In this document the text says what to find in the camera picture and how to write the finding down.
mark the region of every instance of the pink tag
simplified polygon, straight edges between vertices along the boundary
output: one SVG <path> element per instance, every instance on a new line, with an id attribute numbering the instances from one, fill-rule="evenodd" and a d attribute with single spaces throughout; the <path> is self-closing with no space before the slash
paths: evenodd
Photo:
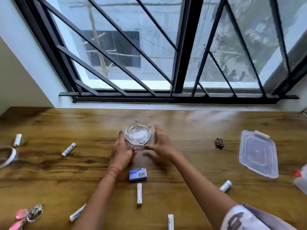
<path id="1" fill-rule="evenodd" d="M 17 213 L 16 213 L 16 219 L 18 220 L 22 220 L 23 218 L 25 218 L 28 214 L 28 209 L 20 209 Z"/>
<path id="2" fill-rule="evenodd" d="M 9 230 L 22 230 L 23 221 L 17 221 L 15 224 L 13 224 L 12 227 L 9 228 Z"/>

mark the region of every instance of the window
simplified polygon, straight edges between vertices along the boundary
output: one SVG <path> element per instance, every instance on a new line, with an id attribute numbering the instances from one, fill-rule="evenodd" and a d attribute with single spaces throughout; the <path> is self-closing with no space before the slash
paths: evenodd
<path id="1" fill-rule="evenodd" d="M 74 101 L 271 104 L 307 72 L 307 0 L 15 0 Z"/>
<path id="2" fill-rule="evenodd" d="M 83 31 L 83 33 L 87 37 L 94 38 L 93 31 Z M 138 31 L 125 31 L 125 34 L 134 44 L 140 47 Z M 97 31 L 97 37 L 99 38 L 99 45 L 116 55 L 117 60 L 124 66 L 141 67 L 141 54 L 131 44 L 127 43 L 118 31 Z M 92 66 L 101 66 L 98 51 L 92 50 L 93 47 L 86 41 L 84 43 Z M 108 58 L 105 59 L 105 65 L 115 66 Z"/>

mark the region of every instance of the forearm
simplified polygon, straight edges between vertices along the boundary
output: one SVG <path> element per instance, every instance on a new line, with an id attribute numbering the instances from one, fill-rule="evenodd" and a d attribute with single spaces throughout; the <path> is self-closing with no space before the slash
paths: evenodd
<path id="1" fill-rule="evenodd" d="M 173 155 L 171 162 L 179 170 L 213 228 L 219 230 L 225 215 L 237 203 L 206 179 L 180 153 Z"/>
<path id="2" fill-rule="evenodd" d="M 101 230 L 116 176 L 106 174 L 71 230 Z"/>

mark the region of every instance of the hand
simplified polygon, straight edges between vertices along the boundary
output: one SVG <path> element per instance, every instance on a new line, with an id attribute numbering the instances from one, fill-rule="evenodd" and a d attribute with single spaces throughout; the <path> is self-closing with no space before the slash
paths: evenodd
<path id="1" fill-rule="evenodd" d="M 168 135 L 165 134 L 158 125 L 154 125 L 157 134 L 157 143 L 154 145 L 146 144 L 143 149 L 149 149 L 155 151 L 159 156 L 171 160 L 177 153 L 174 145 L 169 139 Z"/>
<path id="2" fill-rule="evenodd" d="M 127 151 L 125 136 L 122 131 L 119 132 L 119 135 L 112 147 L 111 159 L 109 168 L 111 166 L 117 167 L 120 171 L 127 167 L 129 164 L 132 155 L 135 151 L 135 148 L 131 148 Z"/>

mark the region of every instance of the glass ashtray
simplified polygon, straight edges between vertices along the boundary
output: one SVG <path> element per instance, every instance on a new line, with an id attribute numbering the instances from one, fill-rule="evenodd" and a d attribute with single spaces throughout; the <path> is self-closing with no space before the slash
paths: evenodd
<path id="1" fill-rule="evenodd" d="M 133 146 L 143 146 L 151 137 L 151 126 L 144 121 L 130 123 L 125 131 L 125 138 Z"/>

